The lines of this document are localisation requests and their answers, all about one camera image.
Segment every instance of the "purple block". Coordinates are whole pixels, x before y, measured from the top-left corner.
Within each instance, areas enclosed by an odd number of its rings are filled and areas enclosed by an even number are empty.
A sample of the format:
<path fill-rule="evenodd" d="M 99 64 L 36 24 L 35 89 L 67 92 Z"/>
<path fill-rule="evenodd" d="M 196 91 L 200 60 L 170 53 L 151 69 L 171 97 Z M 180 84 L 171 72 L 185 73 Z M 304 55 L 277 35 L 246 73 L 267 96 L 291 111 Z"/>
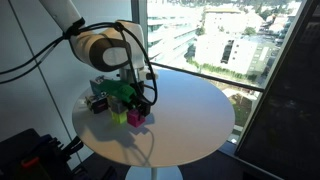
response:
<path fill-rule="evenodd" d="M 131 124 L 133 127 L 139 127 L 145 121 L 146 118 L 140 115 L 138 110 L 132 109 L 127 112 L 127 122 Z"/>

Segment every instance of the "round white table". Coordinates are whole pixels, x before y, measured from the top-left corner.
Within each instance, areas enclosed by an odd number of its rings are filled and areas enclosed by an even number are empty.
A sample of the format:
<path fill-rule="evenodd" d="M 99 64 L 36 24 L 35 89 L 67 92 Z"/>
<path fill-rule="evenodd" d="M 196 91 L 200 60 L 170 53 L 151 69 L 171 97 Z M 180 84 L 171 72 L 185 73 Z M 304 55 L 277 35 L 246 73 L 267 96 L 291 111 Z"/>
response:
<path fill-rule="evenodd" d="M 138 128 L 114 123 L 109 111 L 88 110 L 84 97 L 90 89 L 73 109 L 73 125 L 82 142 L 102 157 L 132 166 L 126 179 L 182 179 L 177 165 L 216 151 L 234 126 L 233 107 L 214 85 L 185 73 L 158 73 L 158 101 Z M 146 89 L 145 94 L 152 100 L 152 91 Z"/>

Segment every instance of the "green block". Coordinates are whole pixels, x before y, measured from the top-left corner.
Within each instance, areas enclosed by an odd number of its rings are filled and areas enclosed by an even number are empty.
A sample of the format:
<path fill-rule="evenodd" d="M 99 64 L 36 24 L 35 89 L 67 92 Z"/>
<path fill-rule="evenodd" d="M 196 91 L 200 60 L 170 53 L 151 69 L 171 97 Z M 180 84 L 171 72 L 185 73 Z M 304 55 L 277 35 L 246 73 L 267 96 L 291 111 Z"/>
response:
<path fill-rule="evenodd" d="M 106 79 L 100 84 L 93 85 L 93 89 L 106 92 L 108 95 L 115 96 L 127 103 L 131 101 L 132 96 L 136 96 L 135 90 L 128 83 L 122 81 Z"/>
<path fill-rule="evenodd" d="M 111 111 L 112 120 L 118 124 L 122 124 L 124 122 L 127 122 L 127 112 L 128 112 L 128 110 L 125 110 L 122 113 L 118 114 L 118 113 Z"/>

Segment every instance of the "window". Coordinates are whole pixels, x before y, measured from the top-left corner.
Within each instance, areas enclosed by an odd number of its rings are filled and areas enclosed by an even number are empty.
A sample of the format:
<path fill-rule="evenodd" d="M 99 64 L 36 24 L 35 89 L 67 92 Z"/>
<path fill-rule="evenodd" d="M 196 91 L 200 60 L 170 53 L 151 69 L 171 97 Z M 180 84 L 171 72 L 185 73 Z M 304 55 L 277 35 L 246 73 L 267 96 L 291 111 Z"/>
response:
<path fill-rule="evenodd" d="M 283 1 L 274 2 L 278 4 L 266 3 L 262 8 L 277 5 L 285 7 L 284 4 L 280 4 Z M 239 3 L 239 6 L 256 6 L 255 1 Z M 300 13 L 302 11 L 298 9 L 304 8 L 304 3 L 297 2 L 297 4 L 300 4 L 300 7 L 295 6 L 296 9 L 293 12 Z M 294 20 L 294 18 L 300 18 L 300 14 L 290 14 L 290 16 L 279 14 L 273 23 L 264 27 L 263 33 L 254 33 L 254 28 L 250 30 L 246 27 L 262 27 L 265 22 L 260 21 L 262 18 L 259 14 L 253 15 L 260 20 L 252 21 L 251 13 L 249 15 L 239 9 L 234 11 L 235 6 L 222 8 L 229 5 L 218 6 L 211 1 L 200 0 L 180 1 L 180 4 L 171 4 L 171 1 L 147 1 L 147 16 L 148 19 L 152 19 L 152 24 L 150 21 L 145 28 L 149 29 L 147 39 L 149 45 L 153 45 L 151 48 L 157 47 L 158 44 L 154 42 L 163 40 L 156 62 L 151 59 L 155 65 L 193 71 L 199 76 L 203 73 L 206 77 L 213 77 L 212 79 L 227 80 L 229 83 L 208 81 L 220 88 L 222 92 L 228 89 L 238 92 L 228 97 L 236 111 L 236 126 L 232 139 L 238 141 L 237 138 L 250 114 L 255 110 L 253 105 L 258 104 L 255 101 L 264 92 L 267 80 L 272 75 L 269 69 L 273 69 L 277 64 L 278 58 L 281 57 L 280 52 L 283 52 L 280 49 L 286 47 L 289 39 L 287 37 L 291 36 L 296 23 L 301 20 Z M 237 61 L 228 62 L 230 55 L 233 55 L 232 60 Z M 241 98 L 247 98 L 247 102 L 239 104 Z"/>

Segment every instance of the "city view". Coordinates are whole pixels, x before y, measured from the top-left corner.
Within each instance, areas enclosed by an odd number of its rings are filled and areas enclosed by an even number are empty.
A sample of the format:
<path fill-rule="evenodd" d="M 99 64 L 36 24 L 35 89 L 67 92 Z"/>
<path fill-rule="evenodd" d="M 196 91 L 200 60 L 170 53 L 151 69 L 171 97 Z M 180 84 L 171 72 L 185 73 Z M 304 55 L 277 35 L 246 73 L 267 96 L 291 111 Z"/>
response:
<path fill-rule="evenodd" d="M 148 0 L 152 62 L 265 88 L 301 0 Z M 229 98 L 236 143 L 260 95 L 210 81 Z"/>

